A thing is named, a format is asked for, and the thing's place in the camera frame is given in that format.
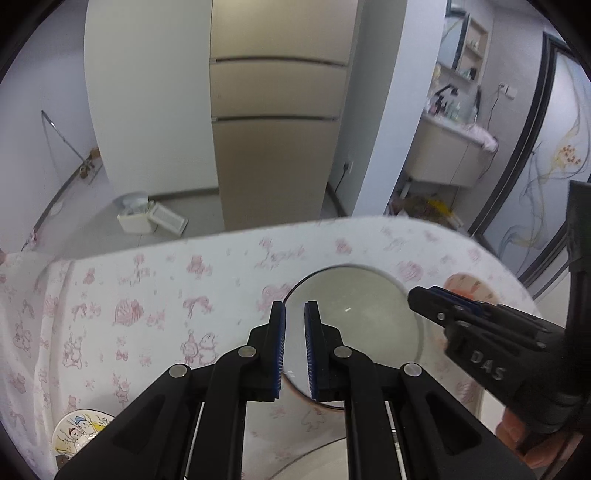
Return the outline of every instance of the metal rod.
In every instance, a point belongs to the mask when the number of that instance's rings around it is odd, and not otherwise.
[[[80,160],[82,160],[82,163],[84,163],[86,160],[82,157],[82,155],[80,155],[76,149],[74,147],[72,147],[72,144],[70,142],[68,142],[68,140],[66,140],[66,137],[64,137],[61,132],[57,129],[56,125],[53,123],[53,121],[51,120],[51,118],[49,118],[49,116],[45,113],[45,110],[41,110],[41,119],[45,118],[49,124],[53,127],[53,129],[56,131],[56,133],[60,136],[60,138],[64,141],[64,143],[70,147],[72,149],[72,151],[78,155],[78,157],[80,158]]]

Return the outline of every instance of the small white box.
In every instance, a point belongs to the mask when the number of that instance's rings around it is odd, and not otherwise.
[[[158,226],[178,236],[183,234],[189,221],[158,202],[155,202],[148,210],[148,218]]]
[[[156,224],[149,219],[150,210],[154,208],[154,202],[149,203],[148,211],[145,213],[134,213],[132,215],[117,215],[117,220],[123,227],[125,233],[136,233],[143,235],[146,233],[154,233]]]

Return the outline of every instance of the white wall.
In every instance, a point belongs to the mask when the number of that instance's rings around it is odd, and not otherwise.
[[[217,187],[211,13],[212,0],[90,0],[88,98],[116,192]]]
[[[444,0],[408,2],[388,97],[353,215],[381,215],[392,195],[427,98],[445,9]]]
[[[87,0],[66,0],[32,34],[0,83],[0,248],[18,251],[96,139],[84,78]]]
[[[345,162],[353,167],[337,196],[353,213],[388,97],[407,0],[366,0],[361,11],[335,160],[329,182],[335,188]]]
[[[487,0],[454,0],[454,5],[463,8],[489,32],[495,21],[495,6]]]

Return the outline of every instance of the wall socket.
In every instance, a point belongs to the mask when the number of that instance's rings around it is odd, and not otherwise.
[[[502,93],[510,100],[513,100],[517,96],[517,89],[510,86],[510,85],[507,85],[506,83],[500,83],[499,84],[499,93]]]

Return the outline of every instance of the cartoon plate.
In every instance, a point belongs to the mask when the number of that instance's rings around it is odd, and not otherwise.
[[[445,281],[443,288],[470,300],[485,301],[493,305],[500,303],[500,300],[488,285],[480,278],[467,273],[452,275]]]
[[[63,417],[56,425],[51,439],[51,448],[56,464],[61,468],[80,449],[103,430],[113,417],[97,410],[75,410]]]

